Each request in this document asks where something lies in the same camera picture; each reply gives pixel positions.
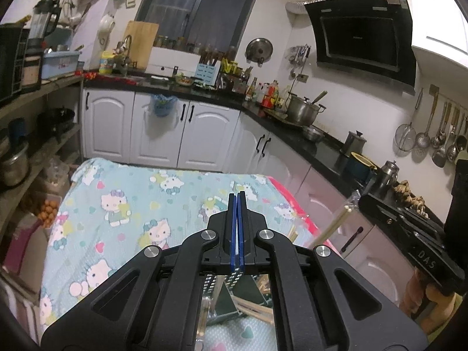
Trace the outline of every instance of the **kitchen cabinet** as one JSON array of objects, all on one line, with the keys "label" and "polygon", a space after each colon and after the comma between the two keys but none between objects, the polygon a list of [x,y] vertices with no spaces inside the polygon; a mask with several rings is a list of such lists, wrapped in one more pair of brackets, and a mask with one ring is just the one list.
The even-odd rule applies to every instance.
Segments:
[{"label": "kitchen cabinet", "polygon": [[183,128],[190,102],[178,99],[166,117],[148,112],[151,95],[135,94],[130,162],[137,165],[176,168]]},{"label": "kitchen cabinet", "polygon": [[261,148],[269,133],[260,124],[242,113],[235,128],[223,172],[233,174],[255,173],[261,157]]},{"label": "kitchen cabinet", "polygon": [[259,146],[259,161],[252,170],[273,177],[295,195],[310,169],[310,164],[273,134]]},{"label": "kitchen cabinet", "polygon": [[177,167],[220,172],[239,118],[239,111],[190,102]]},{"label": "kitchen cabinet", "polygon": [[83,90],[84,156],[130,162],[130,129],[135,92]]},{"label": "kitchen cabinet", "polygon": [[[347,197],[343,197],[331,183],[323,178],[313,167],[295,196],[299,206],[309,215],[309,218],[320,231],[324,231],[333,219],[333,215],[343,208]],[[372,229],[372,225],[359,212],[353,212],[345,223],[329,238],[333,246],[340,251],[355,234],[354,240],[343,250],[343,256],[350,253]]]},{"label": "kitchen cabinet", "polygon": [[395,304],[403,298],[414,272],[408,260],[377,226],[345,260]]},{"label": "kitchen cabinet", "polygon": [[455,0],[412,0],[412,7],[413,46],[468,67],[468,23]]}]

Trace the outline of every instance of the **window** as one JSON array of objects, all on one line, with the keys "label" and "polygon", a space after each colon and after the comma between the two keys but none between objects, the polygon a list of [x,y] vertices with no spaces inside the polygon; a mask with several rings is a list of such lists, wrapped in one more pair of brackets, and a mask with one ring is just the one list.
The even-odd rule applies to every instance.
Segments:
[{"label": "window", "polygon": [[192,51],[200,44],[227,52],[230,46],[237,47],[253,2],[143,0],[137,20],[159,24],[158,36],[168,37],[165,47]]}]

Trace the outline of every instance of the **plastic bag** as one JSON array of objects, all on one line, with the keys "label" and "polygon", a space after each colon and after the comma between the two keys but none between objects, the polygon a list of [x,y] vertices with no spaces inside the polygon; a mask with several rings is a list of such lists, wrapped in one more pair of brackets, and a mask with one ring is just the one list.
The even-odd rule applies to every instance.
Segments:
[{"label": "plastic bag", "polygon": [[151,106],[153,107],[152,112],[158,117],[166,117],[174,108],[177,102],[175,96],[164,96],[164,95],[152,95]]}]

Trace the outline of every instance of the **kettle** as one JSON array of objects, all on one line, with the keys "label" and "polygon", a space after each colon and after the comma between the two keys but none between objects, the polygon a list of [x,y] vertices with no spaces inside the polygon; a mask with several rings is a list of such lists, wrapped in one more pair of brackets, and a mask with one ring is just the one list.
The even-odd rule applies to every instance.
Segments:
[{"label": "kettle", "polygon": [[340,152],[346,157],[351,155],[351,152],[362,154],[362,149],[367,140],[364,137],[361,137],[362,133],[356,131],[356,133],[349,132],[348,137],[343,144],[343,147],[340,149]]},{"label": "kettle", "polygon": [[399,171],[400,168],[396,165],[396,161],[387,161],[377,172],[375,182],[370,188],[370,193],[374,195],[387,193],[388,189],[398,178]]}]

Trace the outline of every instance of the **pot lid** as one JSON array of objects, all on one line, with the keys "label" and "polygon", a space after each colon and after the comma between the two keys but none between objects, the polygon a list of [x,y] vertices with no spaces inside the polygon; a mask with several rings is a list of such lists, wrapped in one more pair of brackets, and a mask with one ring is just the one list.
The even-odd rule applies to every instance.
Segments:
[{"label": "pot lid", "polygon": [[312,104],[312,102],[309,101],[309,98],[306,98],[305,96],[304,96],[304,97],[300,97],[300,96],[297,96],[295,93],[291,93],[290,95],[291,95],[291,99],[297,99],[297,100],[299,100],[299,101],[301,101],[301,102],[303,102],[303,103],[305,103],[305,104],[308,104],[308,105],[310,105],[310,106],[316,106],[316,107],[318,107],[317,104]]},{"label": "pot lid", "polygon": [[27,141],[23,141],[15,148],[10,148],[10,150],[0,159],[0,163],[5,166],[11,165],[26,153],[28,147],[29,143]]},{"label": "pot lid", "polygon": [[245,50],[245,57],[252,61],[263,63],[273,54],[273,45],[266,38],[257,38],[251,41]]}]

